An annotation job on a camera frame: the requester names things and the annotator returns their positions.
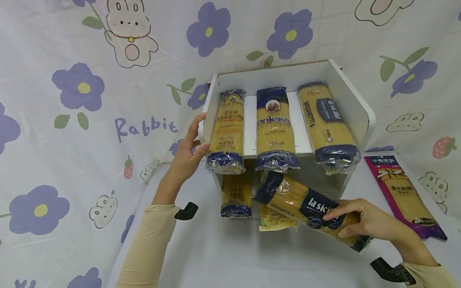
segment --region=black clip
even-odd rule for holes
[[[179,210],[174,216],[178,220],[190,220],[194,218],[199,207],[192,202],[187,203],[184,209]]]
[[[381,257],[371,262],[370,265],[384,280],[397,283],[405,282],[407,285],[416,284],[416,280],[413,276],[411,276],[407,269],[401,265],[397,265],[395,268],[392,268]]]

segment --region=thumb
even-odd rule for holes
[[[351,236],[360,234],[361,231],[362,231],[362,227],[360,223],[352,224],[352,225],[344,227],[341,231],[339,231],[338,237],[339,238],[351,237]]]
[[[197,149],[195,154],[192,156],[192,160],[195,162],[200,162],[200,160],[205,156],[205,154],[210,150],[211,143],[205,142]]]

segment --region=pasta package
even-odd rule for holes
[[[266,205],[261,206],[259,231],[279,231],[290,227],[297,229],[297,221],[270,209]]]
[[[228,90],[221,94],[205,165],[210,172],[239,175],[246,170],[243,164],[244,96],[244,90]]]
[[[250,171],[240,175],[224,175],[221,216],[252,218],[251,188]]]
[[[370,167],[394,216],[421,239],[446,241],[447,236],[424,205],[418,192],[394,156],[367,156]]]
[[[327,175],[350,170],[361,155],[327,86],[323,82],[302,85],[298,88],[298,98],[316,162],[325,168]]]
[[[285,89],[274,87],[256,93],[256,170],[283,173],[299,169]]]
[[[339,204],[302,185],[287,174],[266,172],[254,199],[291,219],[305,223],[312,229],[335,237],[355,251],[360,252],[372,239],[366,235],[339,238],[339,231],[360,222],[360,214],[351,212],[328,221],[323,220],[323,216]]]

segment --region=white shelf unit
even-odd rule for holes
[[[359,151],[363,152],[376,123],[374,112],[331,59],[215,74],[203,107],[207,118],[199,124],[200,141],[211,141],[221,93],[230,89],[244,89],[246,96],[243,116],[243,157],[256,159],[256,91],[285,86],[290,104],[291,125],[295,133],[296,154],[301,167],[300,170],[290,170],[289,175],[331,199],[339,199],[353,171],[348,174],[327,176],[324,169],[314,161],[314,150],[310,144],[302,108],[296,95],[299,86],[310,82],[324,82],[328,86]],[[223,176],[212,174],[219,191],[222,192]],[[253,179],[253,193],[255,193],[259,185],[256,173]],[[259,206],[257,203],[253,205],[254,218],[259,216]]]

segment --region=hand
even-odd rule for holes
[[[211,144],[206,142],[200,145],[195,154],[192,152],[192,149],[200,144],[199,140],[194,139],[198,135],[199,122],[205,119],[206,115],[197,115],[192,121],[187,135],[179,143],[173,163],[159,183],[152,205],[173,204],[182,184],[195,173],[200,160],[210,150]]]
[[[324,220],[354,211],[360,213],[360,222],[343,228],[338,234],[340,238],[360,234],[388,240],[399,251],[403,261],[424,266],[438,266],[420,237],[401,221],[365,199],[337,200],[337,202],[340,205],[328,211],[323,217]]]

